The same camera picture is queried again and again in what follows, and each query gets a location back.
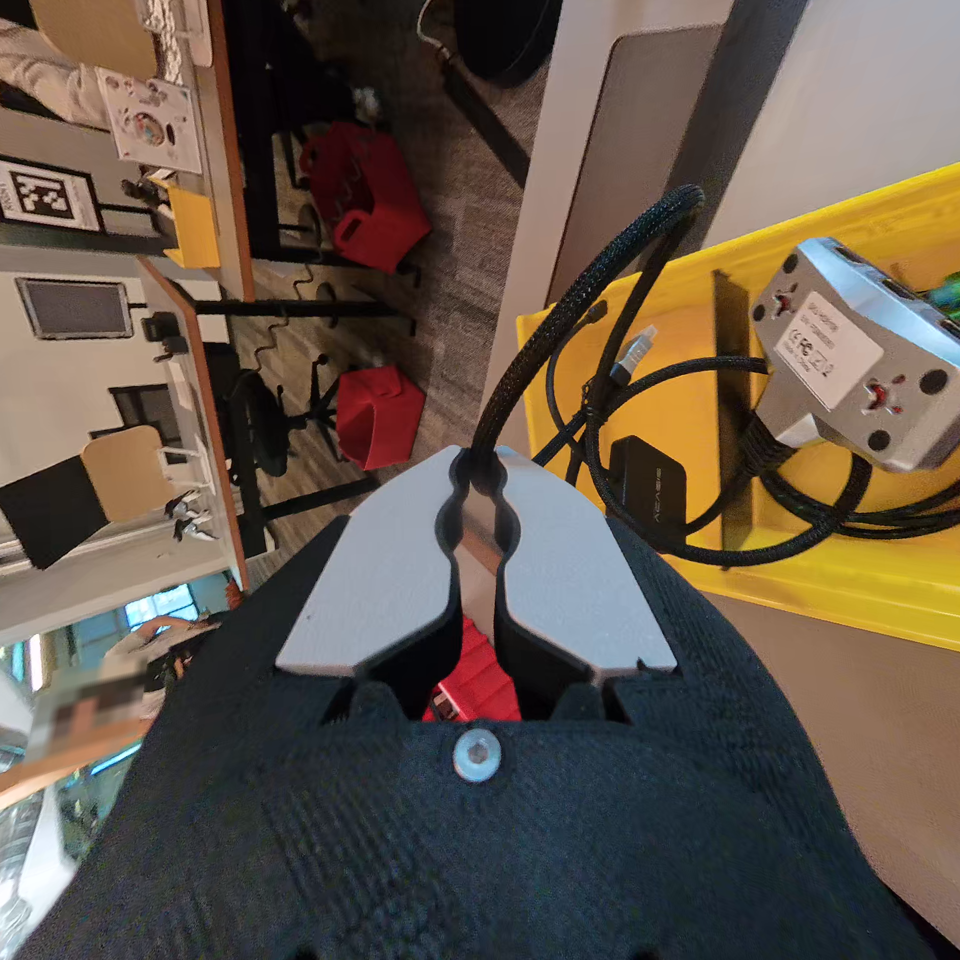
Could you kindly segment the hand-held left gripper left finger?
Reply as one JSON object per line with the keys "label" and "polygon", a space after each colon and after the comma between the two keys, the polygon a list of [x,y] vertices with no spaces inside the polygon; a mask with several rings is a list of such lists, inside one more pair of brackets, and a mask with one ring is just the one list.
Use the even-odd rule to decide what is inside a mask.
{"label": "hand-held left gripper left finger", "polygon": [[409,718],[458,665],[460,571],[470,454],[448,446],[394,477],[350,515],[275,667],[386,684]]}

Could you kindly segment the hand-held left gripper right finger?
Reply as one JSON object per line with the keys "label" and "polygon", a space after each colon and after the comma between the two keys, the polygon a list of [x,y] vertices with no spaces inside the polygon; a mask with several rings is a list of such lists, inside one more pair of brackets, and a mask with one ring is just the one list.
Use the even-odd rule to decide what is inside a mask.
{"label": "hand-held left gripper right finger", "polygon": [[673,680],[680,665],[605,514],[510,448],[490,474],[501,551],[493,646],[520,717],[546,721],[571,689],[601,710],[615,684]]}

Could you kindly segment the small black adapter box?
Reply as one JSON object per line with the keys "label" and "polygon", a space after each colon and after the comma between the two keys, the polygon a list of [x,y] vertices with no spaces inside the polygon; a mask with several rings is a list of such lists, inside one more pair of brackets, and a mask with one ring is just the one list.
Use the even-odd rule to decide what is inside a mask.
{"label": "small black adapter box", "polygon": [[657,538],[687,538],[688,481],[685,468],[637,436],[614,441],[607,473],[617,502]]}

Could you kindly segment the yellow plastic bin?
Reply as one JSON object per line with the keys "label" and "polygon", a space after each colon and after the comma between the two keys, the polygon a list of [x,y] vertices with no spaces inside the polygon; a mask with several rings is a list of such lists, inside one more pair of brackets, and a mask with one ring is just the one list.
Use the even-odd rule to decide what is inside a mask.
{"label": "yellow plastic bin", "polygon": [[[573,282],[558,303],[516,322],[525,348],[560,317],[548,340],[545,371],[524,392],[531,450],[563,480],[582,449],[585,388],[606,351],[617,354],[654,327],[651,349],[630,385],[670,365],[718,356],[714,340],[713,273],[721,271],[750,295],[752,414],[769,378],[751,308],[787,256],[810,238],[831,237],[936,306],[958,326],[958,164],[919,174],[793,220],[766,227],[666,264],[654,254],[654,278],[617,278],[626,258],[662,250],[648,228],[662,210],[702,200],[681,187],[618,236]],[[722,489],[718,470],[717,371],[670,380],[630,399],[599,432],[609,472],[612,444],[636,436],[678,461],[687,481],[686,543],[721,548],[720,518],[690,532]],[[774,546],[804,532],[844,488],[854,454],[818,440],[797,449],[775,472],[751,481],[752,527],[742,550]],[[793,558],[721,568],[662,553],[692,586],[736,601],[785,611],[897,639],[958,650],[958,446],[936,469],[896,473],[872,465],[856,510],[826,540]],[[580,494],[604,506],[583,463]]]}
{"label": "yellow plastic bin", "polygon": [[166,186],[174,219],[176,246],[164,250],[184,270],[218,270],[221,257],[210,198],[169,183]]}

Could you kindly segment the red fabric bin white label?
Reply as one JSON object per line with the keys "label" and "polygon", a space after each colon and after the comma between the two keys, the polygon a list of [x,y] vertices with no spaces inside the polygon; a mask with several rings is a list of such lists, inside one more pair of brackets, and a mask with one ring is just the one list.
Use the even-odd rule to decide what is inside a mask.
{"label": "red fabric bin white label", "polygon": [[514,684],[500,667],[494,646],[465,616],[458,663],[433,688],[422,721],[467,724],[477,720],[519,722],[522,714]]}

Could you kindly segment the red fabric storage bin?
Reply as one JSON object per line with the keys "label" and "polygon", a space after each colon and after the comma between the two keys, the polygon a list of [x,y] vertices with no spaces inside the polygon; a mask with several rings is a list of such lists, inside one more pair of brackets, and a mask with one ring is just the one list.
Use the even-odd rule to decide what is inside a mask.
{"label": "red fabric storage bin", "polygon": [[401,148],[389,132],[332,123],[307,139],[299,168],[333,251],[353,264],[394,275],[432,232]]}
{"label": "red fabric storage bin", "polygon": [[426,395],[397,365],[339,377],[336,432],[342,455],[366,473],[406,463]]}

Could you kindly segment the black office chair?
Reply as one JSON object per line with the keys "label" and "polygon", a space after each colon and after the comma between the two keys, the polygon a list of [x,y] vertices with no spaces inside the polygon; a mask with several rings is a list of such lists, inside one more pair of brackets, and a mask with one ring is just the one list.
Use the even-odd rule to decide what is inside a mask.
{"label": "black office chair", "polygon": [[334,441],[337,430],[337,410],[333,402],[337,398],[339,377],[321,392],[319,368],[330,364],[330,356],[318,354],[311,365],[310,391],[307,409],[299,414],[288,414],[283,406],[283,387],[271,391],[261,374],[241,367],[227,396],[230,412],[238,411],[240,426],[233,426],[233,440],[245,437],[251,447],[253,464],[271,477],[282,477],[287,472],[288,461],[293,456],[290,434],[317,427],[320,437],[335,462],[346,461]]}

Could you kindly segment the black bin divider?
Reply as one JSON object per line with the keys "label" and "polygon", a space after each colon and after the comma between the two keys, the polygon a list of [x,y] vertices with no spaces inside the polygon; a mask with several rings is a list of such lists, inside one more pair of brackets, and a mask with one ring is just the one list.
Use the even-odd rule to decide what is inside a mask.
{"label": "black bin divider", "polygon": [[[749,292],[725,272],[712,274],[713,325],[718,356],[751,356]],[[744,370],[726,369],[716,374],[718,471],[721,490],[735,479],[741,465],[739,440],[746,428],[752,406],[752,375]],[[720,517],[721,548],[745,548],[753,527],[752,482],[733,496]]]}

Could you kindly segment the tan and black panel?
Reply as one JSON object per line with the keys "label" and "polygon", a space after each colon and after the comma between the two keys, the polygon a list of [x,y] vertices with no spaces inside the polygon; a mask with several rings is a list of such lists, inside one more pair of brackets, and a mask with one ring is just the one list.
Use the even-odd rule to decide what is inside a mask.
{"label": "tan and black panel", "polygon": [[1,487],[1,510],[26,559],[47,570],[112,524],[138,522],[175,497],[159,430],[91,439],[78,455]]}

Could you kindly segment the wood edged desk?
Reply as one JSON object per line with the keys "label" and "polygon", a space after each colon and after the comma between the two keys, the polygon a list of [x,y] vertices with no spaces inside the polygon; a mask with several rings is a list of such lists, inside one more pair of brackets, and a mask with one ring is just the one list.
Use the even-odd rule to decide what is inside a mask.
{"label": "wood edged desk", "polygon": [[[98,66],[191,92],[200,174],[118,157]],[[90,174],[105,226],[94,234],[2,222],[3,247],[174,263],[164,252],[177,246],[166,192],[174,184],[211,201],[221,268],[205,272],[234,300],[256,298],[221,2],[2,2],[2,90],[41,107],[2,106],[2,156]]]}
{"label": "wood edged desk", "polygon": [[[110,387],[167,384],[159,348],[140,331],[126,339],[42,341],[33,336],[15,280],[2,273],[1,441],[6,485],[80,453],[90,432],[120,426]],[[162,508],[111,523],[45,570],[12,551],[2,557],[2,643],[102,613],[217,571],[249,577],[233,546],[173,538]]]}

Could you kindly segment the grey framed screen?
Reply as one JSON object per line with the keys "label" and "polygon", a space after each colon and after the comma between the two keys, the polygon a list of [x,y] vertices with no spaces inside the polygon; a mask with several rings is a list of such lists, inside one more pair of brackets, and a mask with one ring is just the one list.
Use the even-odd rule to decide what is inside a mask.
{"label": "grey framed screen", "polygon": [[17,277],[14,284],[39,341],[126,340],[134,337],[122,281]]}

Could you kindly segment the printed tag sign board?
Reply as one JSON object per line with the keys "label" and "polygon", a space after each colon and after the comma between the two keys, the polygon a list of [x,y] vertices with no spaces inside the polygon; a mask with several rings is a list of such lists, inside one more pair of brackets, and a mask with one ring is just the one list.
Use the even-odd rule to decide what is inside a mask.
{"label": "printed tag sign board", "polygon": [[1,221],[84,234],[104,234],[101,205],[89,173],[1,156]]}

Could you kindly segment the printed paper sheet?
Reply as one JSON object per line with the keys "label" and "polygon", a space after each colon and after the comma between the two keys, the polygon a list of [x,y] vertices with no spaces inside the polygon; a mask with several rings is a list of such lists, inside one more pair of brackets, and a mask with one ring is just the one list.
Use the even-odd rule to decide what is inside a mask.
{"label": "printed paper sheet", "polygon": [[187,88],[162,79],[124,76],[100,66],[95,74],[121,161],[202,173],[194,102]]}

